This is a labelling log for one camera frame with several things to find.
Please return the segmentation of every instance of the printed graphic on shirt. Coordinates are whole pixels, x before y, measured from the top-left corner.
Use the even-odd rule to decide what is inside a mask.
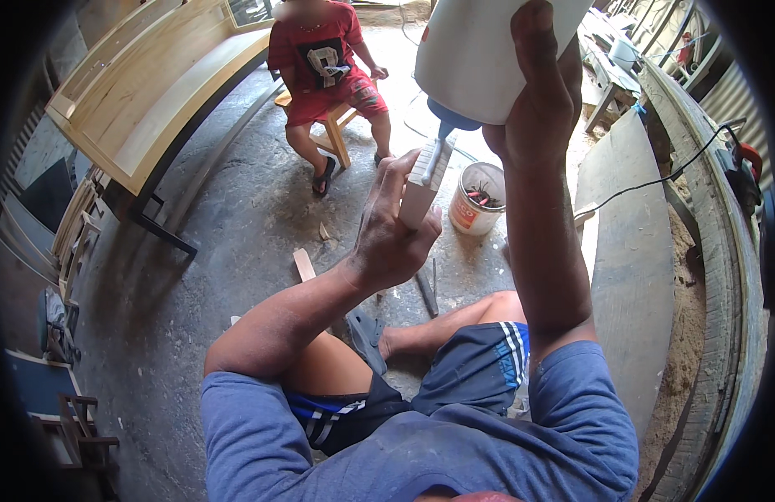
[[[337,85],[352,70],[352,64],[343,58],[341,38],[301,44],[296,48],[315,78],[317,89]]]

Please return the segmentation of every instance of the wooden stool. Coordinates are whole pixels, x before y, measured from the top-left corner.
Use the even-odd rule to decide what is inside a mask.
[[[374,87],[376,86],[376,79],[373,79]],[[293,97],[290,95],[290,91],[284,91],[280,94],[273,103],[276,106],[282,107],[285,113],[290,110],[290,104],[293,102]],[[310,138],[315,142],[319,148],[329,152],[332,155],[336,155],[340,161],[340,166],[343,169],[352,164],[352,159],[348,157],[348,151],[346,150],[346,144],[343,143],[340,130],[344,128],[349,122],[351,122],[355,116],[360,115],[357,110],[345,103],[335,103],[329,107],[329,118],[326,120],[318,120],[323,127],[326,128],[326,133],[321,136],[310,134]]]

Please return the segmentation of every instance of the black metal frame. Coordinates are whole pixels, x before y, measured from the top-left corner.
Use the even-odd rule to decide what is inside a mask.
[[[192,115],[192,118],[187,121],[187,124],[181,128],[181,131],[176,135],[175,139],[173,139],[170,146],[167,147],[167,150],[165,150],[159,161],[156,162],[156,166],[153,167],[151,175],[147,177],[145,184],[141,187],[139,195],[133,197],[133,201],[128,207],[126,215],[132,222],[151,232],[154,236],[161,238],[161,240],[185,251],[191,257],[195,257],[198,250],[187,244],[180,237],[165,230],[163,226],[156,223],[151,217],[145,215],[145,207],[151,199],[159,205],[164,203],[161,197],[154,192],[156,191],[156,188],[159,187],[159,183],[164,177],[164,174],[170,169],[170,166],[172,166],[173,161],[181,152],[183,146],[187,144],[187,141],[189,141],[198,127],[206,120],[206,117],[217,108],[223,99],[225,99],[225,97],[229,95],[232,90],[245,79],[245,77],[261,66],[267,58],[268,49],[266,48],[255,55],[248,63],[242,66],[242,68],[237,70],[230,79],[226,80],[225,83],[223,83],[223,85],[217,89],[205,103],[203,103],[198,111],[195,112],[195,115]]]

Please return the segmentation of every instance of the sawdust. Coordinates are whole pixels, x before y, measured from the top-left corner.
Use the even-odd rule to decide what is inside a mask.
[[[357,17],[362,26],[401,26],[401,10],[399,7],[367,7],[357,5]],[[426,23],[432,12],[429,0],[413,0],[402,3],[404,18],[407,24]]]
[[[685,185],[682,179],[678,182]],[[638,500],[653,480],[664,447],[675,432],[703,355],[703,332],[706,328],[704,277],[695,277],[690,271],[686,251],[694,245],[694,241],[672,206],[669,206],[669,212],[675,271],[672,338],[653,416],[639,451],[639,482],[632,500]]]

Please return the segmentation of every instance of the man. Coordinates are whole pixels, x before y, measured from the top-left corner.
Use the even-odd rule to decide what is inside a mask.
[[[390,116],[371,78],[385,79],[362,40],[354,7],[324,0],[290,0],[274,9],[268,68],[279,70],[293,102],[287,115],[287,142],[314,167],[312,190],[329,193],[334,159],[323,156],[310,127],[324,120],[329,107],[345,102],[371,122],[377,166],[390,153]],[[354,63],[354,54],[371,69],[371,78]]]
[[[580,103],[576,40],[557,62],[544,0],[523,5],[511,26],[527,85],[507,124],[486,127],[485,139],[505,168],[518,295],[384,328],[380,355],[435,354],[411,403],[342,341],[318,335],[373,292],[410,279],[441,233],[440,209],[417,232],[398,219],[418,152],[383,161],[351,253],[254,307],[209,349],[202,413],[211,500],[630,497],[636,433],[597,343],[566,186]],[[527,332],[532,423],[506,417]],[[331,457],[312,467],[310,444]]]

